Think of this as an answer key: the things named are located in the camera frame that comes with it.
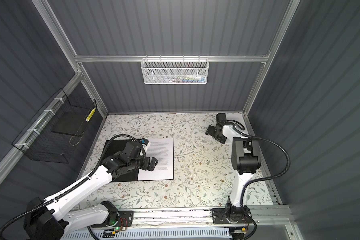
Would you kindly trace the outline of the printed paper sheet underneath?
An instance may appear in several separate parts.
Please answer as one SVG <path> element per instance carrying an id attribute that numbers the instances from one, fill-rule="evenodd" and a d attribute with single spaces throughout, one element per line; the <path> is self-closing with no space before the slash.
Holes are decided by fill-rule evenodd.
<path id="1" fill-rule="evenodd" d="M 158 160 L 155 169 L 150 171 L 139 170 L 138 181 L 163 181 L 175 178 L 174 169 L 174 143 L 173 138 L 148 139 L 150 146 L 146 151 L 147 157 Z"/>

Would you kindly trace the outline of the printed paper sheet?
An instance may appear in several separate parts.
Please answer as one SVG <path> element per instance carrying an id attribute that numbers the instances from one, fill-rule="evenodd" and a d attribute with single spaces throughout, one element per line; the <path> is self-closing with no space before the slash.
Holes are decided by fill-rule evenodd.
<path id="1" fill-rule="evenodd" d="M 233 125 L 240 132 L 248 134 L 248 129 L 241 113 L 227 113 L 226 117 L 230 125 Z"/>

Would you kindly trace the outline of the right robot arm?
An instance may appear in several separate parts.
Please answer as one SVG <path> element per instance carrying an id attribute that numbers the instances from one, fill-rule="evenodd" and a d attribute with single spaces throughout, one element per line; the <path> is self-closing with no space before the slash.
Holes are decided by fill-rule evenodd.
<path id="1" fill-rule="evenodd" d="M 233 188 L 225 208 L 211 210 L 215 218 L 214 223 L 248 223 L 246 214 L 249 214 L 250 210 L 246 207 L 245 185 L 252 180 L 261 167 L 259 143 L 246 135 L 242 123 L 227 119 L 225 113 L 216 115 L 216 125 L 210 125 L 206 130 L 206 135 L 213 137 L 221 144 L 232 144 L 231 165 L 235 171 Z"/>

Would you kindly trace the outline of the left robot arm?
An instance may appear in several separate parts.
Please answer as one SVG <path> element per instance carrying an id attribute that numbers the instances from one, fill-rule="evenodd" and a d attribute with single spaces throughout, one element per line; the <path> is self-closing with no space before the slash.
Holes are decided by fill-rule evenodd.
<path id="1" fill-rule="evenodd" d="M 24 229 L 30 239 L 59 240 L 66 234 L 92 225 L 126 227 L 127 221 L 110 201 L 79 211 L 73 208 L 94 191 L 123 175 L 136 170 L 152 172 L 158 160 L 147 157 L 150 144 L 148 139 L 128 141 L 122 151 L 103 159 L 92 172 L 64 190 L 44 200 L 35 198 L 30 201 L 27 209 L 35 211 L 26 215 L 24 220 Z"/>

